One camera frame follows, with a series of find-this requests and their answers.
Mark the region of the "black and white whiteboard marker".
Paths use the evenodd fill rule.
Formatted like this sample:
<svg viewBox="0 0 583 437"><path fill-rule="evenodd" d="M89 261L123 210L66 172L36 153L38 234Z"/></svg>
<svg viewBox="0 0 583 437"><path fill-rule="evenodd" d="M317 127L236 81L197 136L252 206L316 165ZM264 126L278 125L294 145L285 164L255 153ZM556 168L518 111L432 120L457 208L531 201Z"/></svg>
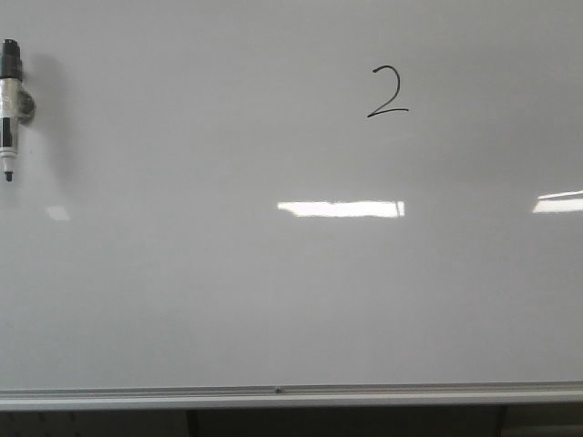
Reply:
<svg viewBox="0 0 583 437"><path fill-rule="evenodd" d="M23 86L21 49L14 39L1 44L1 174L12 182L19 152L19 127L29 124L36 103Z"/></svg>

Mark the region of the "white whiteboard with aluminium frame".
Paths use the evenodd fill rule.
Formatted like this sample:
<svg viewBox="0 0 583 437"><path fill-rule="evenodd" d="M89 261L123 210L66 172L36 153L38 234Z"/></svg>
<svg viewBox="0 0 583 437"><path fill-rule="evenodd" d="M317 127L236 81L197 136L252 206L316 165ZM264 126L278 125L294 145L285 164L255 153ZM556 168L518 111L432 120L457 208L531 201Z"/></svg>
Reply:
<svg viewBox="0 0 583 437"><path fill-rule="evenodd" d="M4 1L5 411L582 398L579 1Z"/></svg>

